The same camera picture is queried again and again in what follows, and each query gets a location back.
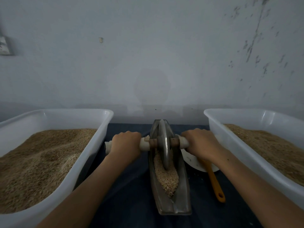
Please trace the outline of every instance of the grain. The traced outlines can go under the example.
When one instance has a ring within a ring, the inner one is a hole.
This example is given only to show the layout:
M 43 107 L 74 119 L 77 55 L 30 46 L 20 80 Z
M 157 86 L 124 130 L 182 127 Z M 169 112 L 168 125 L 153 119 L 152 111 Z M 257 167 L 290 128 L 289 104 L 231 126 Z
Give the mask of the grain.
M 0 213 L 14 213 L 48 197 L 63 181 L 95 129 L 45 130 L 0 158 Z
M 155 151 L 154 168 L 158 181 L 165 190 L 166 194 L 171 198 L 178 185 L 178 174 L 173 164 L 173 157 L 170 158 L 169 169 L 165 170 L 161 161 L 161 155 L 158 150 Z
M 304 186 L 304 151 L 263 130 L 246 130 L 225 124 L 243 142 L 290 180 Z

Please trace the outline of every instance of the white wall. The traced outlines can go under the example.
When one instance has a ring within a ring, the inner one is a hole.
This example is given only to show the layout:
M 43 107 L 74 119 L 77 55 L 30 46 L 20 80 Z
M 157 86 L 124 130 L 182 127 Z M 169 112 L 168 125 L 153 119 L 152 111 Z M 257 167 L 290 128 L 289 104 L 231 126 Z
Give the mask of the white wall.
M 304 0 L 0 3 L 16 54 L 0 57 L 0 121 L 38 108 L 133 123 L 207 124 L 203 110 L 221 107 L 304 119 Z

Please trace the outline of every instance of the electrical outlet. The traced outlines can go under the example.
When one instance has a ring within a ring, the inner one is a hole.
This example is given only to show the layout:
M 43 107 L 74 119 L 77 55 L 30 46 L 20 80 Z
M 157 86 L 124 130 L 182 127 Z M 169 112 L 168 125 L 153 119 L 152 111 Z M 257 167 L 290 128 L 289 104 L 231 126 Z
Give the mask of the electrical outlet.
M 12 55 L 4 36 L 0 36 L 0 55 Z

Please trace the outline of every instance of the white plastic tub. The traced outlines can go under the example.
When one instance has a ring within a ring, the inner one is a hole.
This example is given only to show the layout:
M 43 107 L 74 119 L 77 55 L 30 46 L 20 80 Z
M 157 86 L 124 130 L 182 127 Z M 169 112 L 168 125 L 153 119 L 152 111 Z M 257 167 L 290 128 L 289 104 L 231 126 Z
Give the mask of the white plastic tub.
M 223 124 L 249 130 L 265 130 L 304 149 L 304 121 L 262 109 L 207 109 L 210 130 L 252 171 L 304 209 L 304 187 L 285 177 Z
M 43 130 L 98 129 L 59 187 L 46 199 L 26 210 L 0 214 L 0 227 L 34 227 L 72 191 L 90 155 L 96 153 L 113 117 L 105 109 L 45 109 L 24 113 L 0 123 L 0 157 Z

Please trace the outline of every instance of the handle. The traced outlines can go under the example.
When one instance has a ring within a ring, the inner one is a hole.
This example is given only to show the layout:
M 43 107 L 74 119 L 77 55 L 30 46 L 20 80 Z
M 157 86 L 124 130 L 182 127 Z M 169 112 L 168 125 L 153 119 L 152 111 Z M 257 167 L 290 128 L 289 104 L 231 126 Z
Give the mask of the handle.
M 218 180 L 216 179 L 216 176 L 212 170 L 212 167 L 211 167 L 211 162 L 210 161 L 207 161 L 207 160 L 203 160 L 203 159 L 200 159 L 198 158 L 198 161 L 205 167 L 205 169 L 207 170 L 207 173 L 209 175 L 209 178 L 210 178 L 210 181 L 211 181 L 211 185 L 212 185 L 212 188 L 214 190 L 214 193 L 215 193 L 215 196 L 216 198 L 218 199 L 219 202 L 221 203 L 225 203 L 226 202 L 226 198 L 225 198 L 225 195 L 222 191 L 222 188 L 221 186 L 219 185 L 219 182 Z
M 186 149 L 189 147 L 189 143 L 185 137 L 181 137 L 176 134 L 176 138 L 171 138 L 171 146 L 176 147 L 179 146 L 180 149 Z M 112 148 L 112 141 L 105 142 L 105 154 L 109 154 Z M 150 148 L 157 148 L 157 140 L 156 139 L 150 139 L 150 136 L 148 135 L 145 138 L 141 138 L 139 143 L 139 149 L 140 151 L 149 151 Z

